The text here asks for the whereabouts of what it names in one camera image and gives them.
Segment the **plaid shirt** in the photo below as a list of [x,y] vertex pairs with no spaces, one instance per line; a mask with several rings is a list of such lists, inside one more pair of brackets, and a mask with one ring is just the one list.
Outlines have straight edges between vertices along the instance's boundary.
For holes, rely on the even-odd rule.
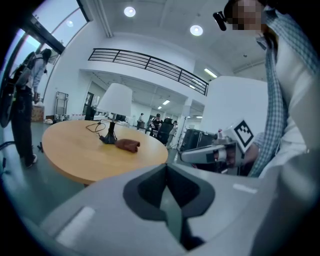
[[[288,14],[281,14],[274,8],[266,6],[264,9],[265,21],[280,38],[300,56],[312,75],[319,72],[320,60],[315,49],[312,47],[307,36],[300,26]],[[288,107],[283,100],[280,83],[276,73],[277,49],[273,42],[268,46],[265,38],[259,38],[258,44],[267,49],[266,52],[266,75],[268,84],[268,110],[265,130],[262,137],[259,136],[255,143],[260,147],[259,155],[252,167],[249,176],[258,177],[264,167],[275,156],[280,144],[281,137],[287,125]]]

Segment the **fluorescent light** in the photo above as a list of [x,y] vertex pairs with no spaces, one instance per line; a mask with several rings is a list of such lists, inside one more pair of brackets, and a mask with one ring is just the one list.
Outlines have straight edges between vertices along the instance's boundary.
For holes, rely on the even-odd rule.
[[133,17],[136,15],[136,10],[133,7],[127,7],[124,9],[124,14],[127,17]]
[[209,69],[206,68],[204,71],[207,72],[210,76],[217,78],[217,76],[214,73],[212,73]]
[[192,35],[198,37],[203,34],[204,30],[199,25],[193,25],[192,27],[190,27],[190,32]]

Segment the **round wooden table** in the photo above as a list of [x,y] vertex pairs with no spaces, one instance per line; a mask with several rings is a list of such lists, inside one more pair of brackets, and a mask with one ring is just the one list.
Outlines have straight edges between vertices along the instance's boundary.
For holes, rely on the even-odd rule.
[[[104,144],[99,135],[90,132],[86,126],[97,121],[72,120],[56,123],[43,134],[42,146],[46,157],[55,169],[73,181],[91,184],[104,178],[121,175],[139,168],[163,164],[168,150],[156,138],[137,130],[115,125],[118,140],[131,139],[140,142],[137,153]],[[99,131],[108,133],[109,123]]]

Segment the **black pants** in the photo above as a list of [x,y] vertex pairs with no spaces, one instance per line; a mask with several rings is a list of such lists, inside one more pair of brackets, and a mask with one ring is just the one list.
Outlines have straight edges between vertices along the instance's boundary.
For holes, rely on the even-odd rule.
[[32,92],[26,87],[25,90],[17,90],[16,100],[12,106],[12,133],[21,158],[24,158],[25,165],[32,164],[32,134],[31,134],[31,114],[32,114]]
[[154,131],[158,131],[157,128],[152,128],[150,127],[151,131],[150,131],[150,136],[154,136]]

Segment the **black railing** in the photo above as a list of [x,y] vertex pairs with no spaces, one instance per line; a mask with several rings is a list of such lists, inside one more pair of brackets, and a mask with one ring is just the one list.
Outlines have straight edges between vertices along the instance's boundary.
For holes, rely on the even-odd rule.
[[207,95],[208,83],[206,81],[179,66],[147,54],[130,50],[94,48],[88,61],[114,62],[134,66],[163,75]]

